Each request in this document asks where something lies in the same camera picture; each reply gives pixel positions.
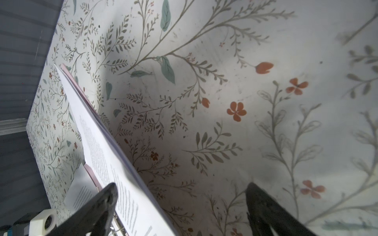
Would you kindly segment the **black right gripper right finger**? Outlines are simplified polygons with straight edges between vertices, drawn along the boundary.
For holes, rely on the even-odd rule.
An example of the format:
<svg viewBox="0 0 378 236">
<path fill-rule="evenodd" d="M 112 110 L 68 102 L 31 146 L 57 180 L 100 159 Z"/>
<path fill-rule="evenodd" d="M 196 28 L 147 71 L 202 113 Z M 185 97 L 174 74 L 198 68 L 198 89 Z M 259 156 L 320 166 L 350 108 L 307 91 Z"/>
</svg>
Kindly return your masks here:
<svg viewBox="0 0 378 236">
<path fill-rule="evenodd" d="M 255 183 L 246 191 L 247 217 L 253 236 L 313 236 L 314 233 Z"/>
</svg>

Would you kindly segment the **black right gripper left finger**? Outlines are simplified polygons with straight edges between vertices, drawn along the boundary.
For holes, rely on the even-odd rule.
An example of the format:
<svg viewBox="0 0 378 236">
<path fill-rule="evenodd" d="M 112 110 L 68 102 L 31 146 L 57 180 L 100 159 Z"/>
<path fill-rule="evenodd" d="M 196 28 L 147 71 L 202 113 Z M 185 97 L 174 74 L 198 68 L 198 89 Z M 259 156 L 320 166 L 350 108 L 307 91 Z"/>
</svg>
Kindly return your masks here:
<svg viewBox="0 0 378 236">
<path fill-rule="evenodd" d="M 115 183 L 108 184 L 50 236 L 108 236 L 118 200 Z"/>
</svg>

